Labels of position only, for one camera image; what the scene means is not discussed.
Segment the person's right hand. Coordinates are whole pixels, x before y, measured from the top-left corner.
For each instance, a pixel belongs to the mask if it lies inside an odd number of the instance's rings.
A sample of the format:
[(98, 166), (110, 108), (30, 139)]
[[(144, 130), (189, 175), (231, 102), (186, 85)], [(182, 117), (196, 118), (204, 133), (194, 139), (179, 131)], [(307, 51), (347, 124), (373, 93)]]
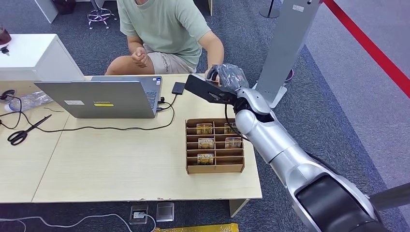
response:
[(137, 47), (131, 55), (133, 62), (141, 67), (147, 67), (147, 53), (143, 47)]

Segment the person's left hand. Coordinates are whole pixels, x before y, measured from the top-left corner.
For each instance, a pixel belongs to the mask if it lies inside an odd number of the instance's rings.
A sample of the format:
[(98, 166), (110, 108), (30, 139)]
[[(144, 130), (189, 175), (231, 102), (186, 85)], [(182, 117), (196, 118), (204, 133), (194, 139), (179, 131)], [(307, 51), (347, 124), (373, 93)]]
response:
[(220, 77), (219, 77), (219, 71), (218, 68), (221, 65), (213, 65), (211, 68), (206, 70), (205, 72), (205, 81), (211, 84), (214, 84), (216, 86), (221, 86), (220, 84)]

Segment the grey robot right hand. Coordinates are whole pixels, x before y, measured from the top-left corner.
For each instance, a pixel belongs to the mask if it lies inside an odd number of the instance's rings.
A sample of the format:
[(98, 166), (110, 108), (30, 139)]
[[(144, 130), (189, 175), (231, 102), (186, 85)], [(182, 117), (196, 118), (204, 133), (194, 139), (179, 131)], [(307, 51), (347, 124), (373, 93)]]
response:
[(218, 68), (220, 84), (228, 91), (235, 93), (241, 88), (249, 88), (249, 82), (241, 68), (233, 64), (221, 64)]

